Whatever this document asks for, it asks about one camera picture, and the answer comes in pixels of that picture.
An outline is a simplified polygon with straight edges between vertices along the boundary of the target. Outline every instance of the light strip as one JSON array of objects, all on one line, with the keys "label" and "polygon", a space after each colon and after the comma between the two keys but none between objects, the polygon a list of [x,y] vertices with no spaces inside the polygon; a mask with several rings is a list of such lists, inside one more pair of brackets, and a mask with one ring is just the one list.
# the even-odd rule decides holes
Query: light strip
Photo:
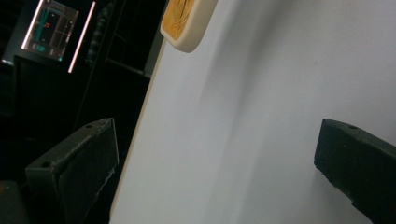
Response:
[{"label": "light strip", "polygon": [[35,9],[35,15],[33,16],[32,22],[30,22],[29,30],[27,30],[26,37],[23,40],[21,48],[24,49],[26,46],[27,39],[29,39],[29,35],[32,32],[33,26],[35,25],[35,19],[37,18],[38,12],[40,11],[41,5],[43,5],[44,0],[40,0],[37,8]]},{"label": "light strip", "polygon": [[75,54],[73,56],[73,60],[70,63],[69,70],[67,71],[68,73],[72,73],[72,71],[73,71],[73,67],[75,65],[75,62],[76,62],[76,59],[77,59],[77,56],[78,56],[79,48],[81,47],[81,43],[82,43],[82,40],[84,39],[85,32],[87,31],[88,24],[90,24],[91,15],[93,13],[93,10],[95,9],[95,5],[96,5],[96,3],[92,2],[90,13],[88,14],[88,18],[85,21],[84,29],[82,29],[82,35],[79,37],[79,41],[78,41],[78,44],[77,44],[77,48],[76,48]]}]

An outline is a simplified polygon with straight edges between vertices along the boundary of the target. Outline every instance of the white panel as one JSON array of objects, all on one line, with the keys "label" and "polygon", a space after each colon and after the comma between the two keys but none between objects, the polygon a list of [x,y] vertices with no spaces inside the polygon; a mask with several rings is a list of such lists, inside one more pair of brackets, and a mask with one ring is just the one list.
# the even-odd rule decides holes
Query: white panel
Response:
[{"label": "white panel", "polygon": [[322,119],[396,144],[396,2],[219,1],[165,47],[111,223],[371,223],[313,163]]}]

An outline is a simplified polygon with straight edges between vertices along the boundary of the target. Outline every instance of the dark background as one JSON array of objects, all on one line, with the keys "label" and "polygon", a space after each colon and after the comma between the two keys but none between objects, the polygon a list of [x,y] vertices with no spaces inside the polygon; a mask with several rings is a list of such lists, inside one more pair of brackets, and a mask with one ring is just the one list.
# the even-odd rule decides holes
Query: dark background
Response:
[{"label": "dark background", "polygon": [[[0,55],[28,0],[0,0]],[[93,64],[86,55],[100,9],[114,7]],[[0,63],[0,180],[25,184],[24,167],[86,123],[114,118],[120,165],[86,223],[107,223],[108,209],[150,81],[166,0],[101,0],[72,74],[56,63],[17,55]]]}]

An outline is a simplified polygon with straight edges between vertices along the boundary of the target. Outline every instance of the dark green plastic object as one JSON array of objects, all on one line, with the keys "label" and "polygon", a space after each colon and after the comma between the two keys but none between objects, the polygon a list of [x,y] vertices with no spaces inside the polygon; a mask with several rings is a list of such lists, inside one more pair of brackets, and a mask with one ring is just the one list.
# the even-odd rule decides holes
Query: dark green plastic object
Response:
[{"label": "dark green plastic object", "polygon": [[355,126],[324,119],[315,165],[374,224],[396,223],[396,147]]},{"label": "dark green plastic object", "polygon": [[83,223],[118,163],[113,119],[85,125],[32,162],[27,182],[45,209],[35,223]]}]

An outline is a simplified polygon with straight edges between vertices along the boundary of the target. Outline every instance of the white surface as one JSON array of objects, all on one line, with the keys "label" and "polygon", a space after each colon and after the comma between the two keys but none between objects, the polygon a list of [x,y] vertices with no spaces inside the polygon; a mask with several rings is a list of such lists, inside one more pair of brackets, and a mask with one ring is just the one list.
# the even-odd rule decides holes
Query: white surface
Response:
[{"label": "white surface", "polygon": [[322,119],[396,144],[396,1],[219,1],[166,45],[112,224],[371,223],[313,163]]}]

